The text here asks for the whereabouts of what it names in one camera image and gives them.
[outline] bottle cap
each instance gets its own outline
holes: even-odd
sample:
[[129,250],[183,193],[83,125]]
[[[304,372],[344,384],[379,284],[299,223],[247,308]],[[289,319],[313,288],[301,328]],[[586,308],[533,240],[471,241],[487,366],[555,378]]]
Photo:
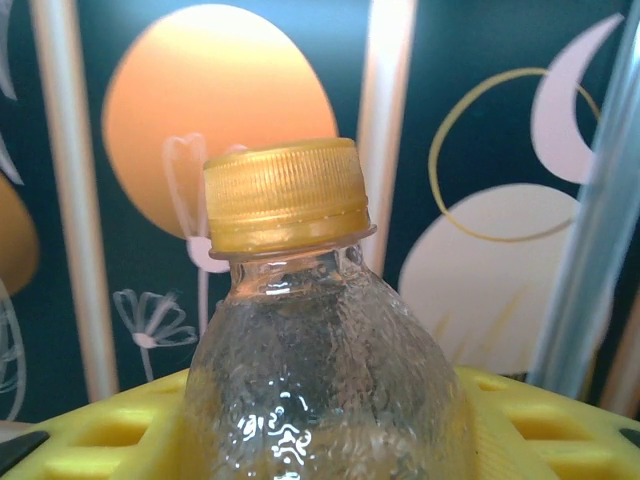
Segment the bottle cap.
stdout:
[[370,228],[355,143],[318,139],[233,152],[204,165],[213,252],[268,253]]

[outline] metal rod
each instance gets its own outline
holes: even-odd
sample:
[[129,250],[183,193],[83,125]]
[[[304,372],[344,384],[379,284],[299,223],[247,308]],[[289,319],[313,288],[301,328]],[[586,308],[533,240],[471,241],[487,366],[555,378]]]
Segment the metal rod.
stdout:
[[31,0],[89,401],[118,391],[76,4]]
[[595,164],[527,382],[576,398],[607,321],[640,211],[640,0],[625,32],[593,142]]
[[369,214],[378,232],[362,242],[367,265],[382,274],[402,135],[417,0],[372,0],[358,121]]

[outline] orange circle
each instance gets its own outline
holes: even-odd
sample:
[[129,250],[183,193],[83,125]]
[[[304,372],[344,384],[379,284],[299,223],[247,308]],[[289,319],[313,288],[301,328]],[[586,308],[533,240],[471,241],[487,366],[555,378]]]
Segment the orange circle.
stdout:
[[0,280],[9,295],[13,295],[33,277],[40,248],[27,208],[1,174],[0,205]]
[[[164,141],[201,133],[210,156],[333,137],[336,121],[313,69],[277,27],[246,10],[200,5],[144,31],[116,69],[103,109],[111,165],[131,202],[159,228],[184,238],[162,167]],[[202,165],[174,174],[195,211]]]

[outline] white pole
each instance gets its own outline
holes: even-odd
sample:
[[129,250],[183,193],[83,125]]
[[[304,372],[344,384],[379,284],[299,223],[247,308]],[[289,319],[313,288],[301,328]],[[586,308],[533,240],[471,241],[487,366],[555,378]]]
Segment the white pole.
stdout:
[[118,380],[76,4],[31,0],[30,5],[80,350],[94,402],[116,393]]
[[378,233],[363,242],[364,257],[378,274],[387,249],[417,3],[371,1],[358,150],[371,222],[378,226]]

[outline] gold bottle cap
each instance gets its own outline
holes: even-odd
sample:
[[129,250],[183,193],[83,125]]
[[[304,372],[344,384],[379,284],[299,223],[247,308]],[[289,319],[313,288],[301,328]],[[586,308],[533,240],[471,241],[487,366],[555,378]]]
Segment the gold bottle cap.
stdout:
[[370,228],[355,143],[310,140],[244,150],[204,165],[212,251],[267,253]]

